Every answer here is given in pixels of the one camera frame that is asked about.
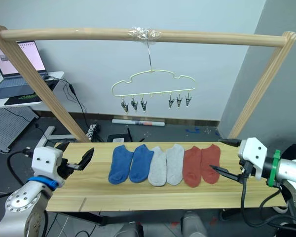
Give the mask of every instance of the clear tape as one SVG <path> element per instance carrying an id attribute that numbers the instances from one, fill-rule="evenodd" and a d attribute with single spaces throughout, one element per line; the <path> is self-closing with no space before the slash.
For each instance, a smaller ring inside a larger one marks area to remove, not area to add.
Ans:
<path id="1" fill-rule="evenodd" d="M 158 38 L 161 37 L 161 32 L 155 31 L 153 29 L 141 28 L 141 27 L 133 27 L 132 30 L 128 32 L 131 36 L 133 36 L 134 41 L 144 41 L 144 42 L 154 42 Z"/>

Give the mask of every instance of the sock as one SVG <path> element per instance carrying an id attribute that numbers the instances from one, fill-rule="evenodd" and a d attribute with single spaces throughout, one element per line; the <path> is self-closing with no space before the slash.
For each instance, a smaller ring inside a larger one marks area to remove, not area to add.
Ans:
<path id="1" fill-rule="evenodd" d="M 219 166 L 219 158 L 221 150 L 218 146 L 212 144 L 209 148 L 202 149 L 201 172 L 205 182 L 214 184 L 219 179 L 219 174 L 214 171 L 209 165 Z"/>
<path id="2" fill-rule="evenodd" d="M 192 188 L 201 182 L 201 160 L 202 150 L 196 146 L 184 152 L 183 179 Z"/>
<path id="3" fill-rule="evenodd" d="M 160 147 L 152 149 L 153 157 L 148 175 L 149 182 L 154 186 L 163 186 L 167 181 L 167 156 Z"/>
<path id="4" fill-rule="evenodd" d="M 137 147 L 134 151 L 133 164 L 130 169 L 129 179 L 134 183 L 140 183 L 147 179 L 153 152 L 146 145 Z"/>
<path id="5" fill-rule="evenodd" d="M 133 152 L 128 151 L 125 145 L 114 149 L 109 173 L 109 182 L 111 184 L 120 184 L 127 179 L 132 158 Z"/>
<path id="6" fill-rule="evenodd" d="M 182 180 L 184 148 L 178 144 L 167 149 L 167 182 L 177 185 Z"/>

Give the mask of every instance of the red sock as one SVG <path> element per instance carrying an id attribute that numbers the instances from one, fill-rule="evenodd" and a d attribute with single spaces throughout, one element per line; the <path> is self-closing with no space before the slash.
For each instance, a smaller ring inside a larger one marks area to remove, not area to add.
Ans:
<path id="1" fill-rule="evenodd" d="M 209 165 L 219 166 L 219 158 L 221 150 L 218 146 L 212 144 L 209 148 L 202 149 L 201 170 L 205 182 L 214 184 L 219 179 L 219 174 L 213 170 Z"/>
<path id="2" fill-rule="evenodd" d="M 192 188 L 201 182 L 201 159 L 202 150 L 196 146 L 184 152 L 183 179 Z"/>

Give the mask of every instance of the laptop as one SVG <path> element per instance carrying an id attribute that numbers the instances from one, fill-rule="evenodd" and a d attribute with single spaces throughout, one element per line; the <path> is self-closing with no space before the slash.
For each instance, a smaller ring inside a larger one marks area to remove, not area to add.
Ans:
<path id="1" fill-rule="evenodd" d="M 40 58 L 37 46 L 34 41 L 18 42 L 20 48 L 25 53 L 37 72 L 43 79 L 47 78 L 47 71 Z M 19 95 L 33 94 L 33 89 L 18 73 L 15 67 L 0 49 L 0 73 L 3 77 L 0 83 L 0 99 Z"/>

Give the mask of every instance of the blue sock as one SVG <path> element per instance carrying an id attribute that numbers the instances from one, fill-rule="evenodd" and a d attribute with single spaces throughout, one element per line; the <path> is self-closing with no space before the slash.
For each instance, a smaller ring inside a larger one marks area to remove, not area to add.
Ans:
<path id="1" fill-rule="evenodd" d="M 152 156 L 153 151 L 148 150 L 146 145 L 141 145 L 135 149 L 133 164 L 129 173 L 129 179 L 132 182 L 139 183 L 147 179 Z"/>
<path id="2" fill-rule="evenodd" d="M 127 179 L 133 154 L 133 152 L 130 152 L 125 148 L 125 145 L 114 149 L 111 170 L 109 173 L 109 182 L 111 184 L 120 184 Z"/>

